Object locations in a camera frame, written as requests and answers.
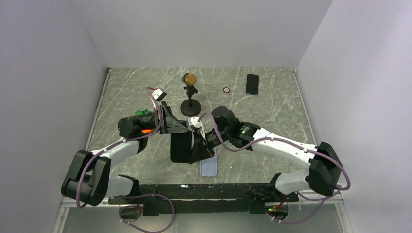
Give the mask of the lilac phone case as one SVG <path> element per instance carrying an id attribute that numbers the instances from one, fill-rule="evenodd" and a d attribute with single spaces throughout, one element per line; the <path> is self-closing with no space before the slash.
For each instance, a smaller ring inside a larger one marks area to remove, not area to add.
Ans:
<path id="1" fill-rule="evenodd" d="M 218 173 L 218 149 L 214 148 L 214 157 L 200 161 L 200 175 L 203 177 L 215 177 Z"/>

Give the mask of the black phone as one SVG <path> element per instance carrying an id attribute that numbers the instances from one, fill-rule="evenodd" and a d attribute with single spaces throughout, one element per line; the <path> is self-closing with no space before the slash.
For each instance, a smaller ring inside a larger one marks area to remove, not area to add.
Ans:
<path id="1" fill-rule="evenodd" d="M 192 133 L 171 134 L 170 160 L 173 163 L 189 163 L 192 156 Z"/>

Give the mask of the blue smartphone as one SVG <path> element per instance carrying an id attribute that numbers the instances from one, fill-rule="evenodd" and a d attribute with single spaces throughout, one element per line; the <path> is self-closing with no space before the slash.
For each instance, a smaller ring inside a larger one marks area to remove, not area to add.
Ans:
<path id="1" fill-rule="evenodd" d="M 259 76 L 256 74 L 247 74 L 245 93 L 248 95 L 258 95 Z"/>

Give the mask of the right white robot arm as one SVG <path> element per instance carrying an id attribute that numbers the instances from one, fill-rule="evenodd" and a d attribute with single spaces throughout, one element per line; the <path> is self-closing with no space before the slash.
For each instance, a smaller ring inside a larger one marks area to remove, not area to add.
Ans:
<path id="1" fill-rule="evenodd" d="M 213 157 L 214 148 L 222 146 L 230 152 L 264 152 L 299 165 L 298 171 L 274 176 L 268 188 L 268 196 L 273 201 L 304 190 L 332 197 L 351 188 L 342 162 L 327 142 L 307 144 L 276 135 L 259 125 L 239 121 L 225 106 L 199 117 L 189 117 L 187 124 L 197 137 L 192 147 L 195 157 Z"/>

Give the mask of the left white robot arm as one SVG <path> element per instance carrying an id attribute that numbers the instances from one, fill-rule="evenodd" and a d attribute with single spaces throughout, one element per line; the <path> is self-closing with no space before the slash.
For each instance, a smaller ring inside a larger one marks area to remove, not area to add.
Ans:
<path id="1" fill-rule="evenodd" d="M 140 196 L 138 180 L 125 175 L 111 178 L 112 167 L 141 153 L 149 136 L 188 131 L 186 122 L 178 120 L 164 101 L 158 103 L 153 112 L 122 118 L 117 128 L 118 141 L 94 151 L 80 150 L 73 157 L 61 194 L 76 200 L 80 208 L 87 204 L 97 206 L 112 196 L 120 196 L 128 204 L 135 203 Z"/>

